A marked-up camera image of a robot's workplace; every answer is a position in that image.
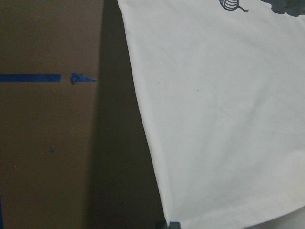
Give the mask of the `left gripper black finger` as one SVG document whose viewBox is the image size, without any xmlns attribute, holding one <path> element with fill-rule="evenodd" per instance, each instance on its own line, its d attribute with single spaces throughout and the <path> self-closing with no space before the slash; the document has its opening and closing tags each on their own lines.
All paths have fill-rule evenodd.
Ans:
<svg viewBox="0 0 305 229">
<path fill-rule="evenodd" d="M 180 222 L 170 222 L 169 224 L 166 221 L 158 221 L 155 223 L 156 229 L 181 229 Z"/>
</svg>

